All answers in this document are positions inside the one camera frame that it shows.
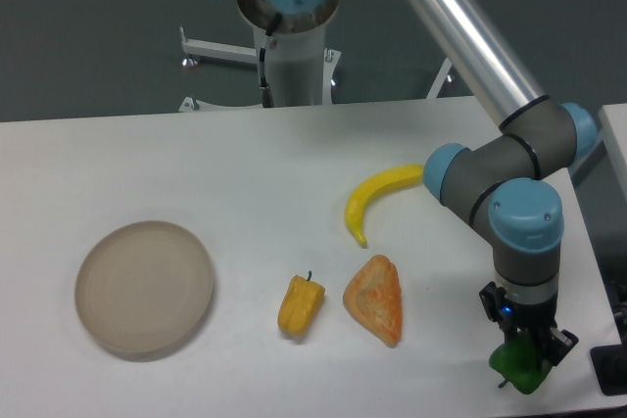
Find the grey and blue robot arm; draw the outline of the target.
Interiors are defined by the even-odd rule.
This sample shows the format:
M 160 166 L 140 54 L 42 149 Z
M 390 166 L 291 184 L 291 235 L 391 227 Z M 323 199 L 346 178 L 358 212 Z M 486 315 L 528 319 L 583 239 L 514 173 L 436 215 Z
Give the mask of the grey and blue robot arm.
M 555 323 L 564 222 L 546 179 L 592 149 L 595 122 L 552 102 L 474 0 L 407 1 L 501 132 L 477 150 L 437 149 L 424 184 L 492 247 L 496 278 L 480 294 L 488 318 L 507 341 L 528 334 L 539 365 L 557 365 L 577 338 Z M 255 30 L 263 106 L 321 104 L 322 32 L 338 0 L 237 2 Z

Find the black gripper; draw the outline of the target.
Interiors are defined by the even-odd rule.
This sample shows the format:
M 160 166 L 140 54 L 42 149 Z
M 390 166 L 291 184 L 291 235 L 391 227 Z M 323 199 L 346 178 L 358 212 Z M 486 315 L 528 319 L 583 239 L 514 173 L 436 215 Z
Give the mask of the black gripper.
M 488 319 L 497 323 L 504 335 L 503 343 L 497 352 L 503 353 L 506 344 L 514 338 L 514 330 L 539 332 L 539 353 L 541 360 L 552 367 L 558 366 L 577 346 L 579 338 L 567 330 L 556 326 L 557 294 L 541 302 L 524 303 L 514 301 L 506 295 L 508 291 L 489 282 L 480 292 L 479 298 Z

